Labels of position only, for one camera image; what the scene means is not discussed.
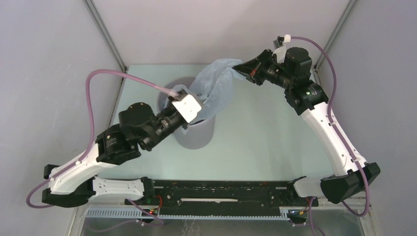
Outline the grey plastic trash bin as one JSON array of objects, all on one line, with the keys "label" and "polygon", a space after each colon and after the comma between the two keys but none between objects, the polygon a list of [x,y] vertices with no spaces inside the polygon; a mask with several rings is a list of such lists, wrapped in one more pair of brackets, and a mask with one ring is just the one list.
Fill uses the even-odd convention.
[{"label": "grey plastic trash bin", "polygon": [[[184,85],[189,88],[194,80],[195,77],[181,77],[169,82],[165,87],[172,89],[174,86]],[[158,113],[165,108],[166,100],[167,95],[160,92],[156,101]],[[172,136],[179,145],[186,149],[203,148],[211,142],[214,136],[215,119],[216,116],[211,119],[200,120],[190,124],[187,129],[180,127],[172,134]]]}]

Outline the blue plastic trash bag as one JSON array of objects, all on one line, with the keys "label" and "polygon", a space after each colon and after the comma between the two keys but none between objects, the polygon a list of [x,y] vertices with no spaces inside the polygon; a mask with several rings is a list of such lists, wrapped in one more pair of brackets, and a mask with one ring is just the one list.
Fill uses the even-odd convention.
[{"label": "blue plastic trash bag", "polygon": [[191,85],[180,82],[173,90],[181,89],[196,94],[203,103],[202,110],[192,120],[192,124],[215,117],[232,101],[233,81],[245,77],[233,69],[241,64],[239,59],[217,59],[199,72]]}]

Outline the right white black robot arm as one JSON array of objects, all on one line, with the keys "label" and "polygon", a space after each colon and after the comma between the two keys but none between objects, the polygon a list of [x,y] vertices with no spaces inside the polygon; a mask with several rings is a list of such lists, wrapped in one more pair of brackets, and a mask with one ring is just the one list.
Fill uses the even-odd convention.
[{"label": "right white black robot arm", "polygon": [[380,174],[376,162],[369,163],[350,142],[333,113],[320,85],[310,79],[312,59],[306,49],[287,49],[282,63],[277,52],[265,49],[257,57],[233,66],[246,80],[261,86],[265,81],[284,89],[287,103],[313,130],[324,147],[333,174],[319,184],[302,177],[286,192],[288,203],[300,205],[306,196],[324,195],[338,204],[364,191]]}]

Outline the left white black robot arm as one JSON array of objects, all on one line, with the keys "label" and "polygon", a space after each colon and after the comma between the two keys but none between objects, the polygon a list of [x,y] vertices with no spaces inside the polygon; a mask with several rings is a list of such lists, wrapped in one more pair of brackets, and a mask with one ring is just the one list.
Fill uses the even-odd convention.
[{"label": "left white black robot arm", "polygon": [[42,202],[65,208],[105,198],[153,203],[156,193],[150,178],[117,180],[100,178],[98,174],[139,158],[140,151],[151,151],[186,124],[172,104],[158,114],[146,103],[130,105],[119,113],[118,124],[97,136],[84,158],[77,156],[62,166],[45,166],[44,177],[49,177],[50,183],[42,191]]}]

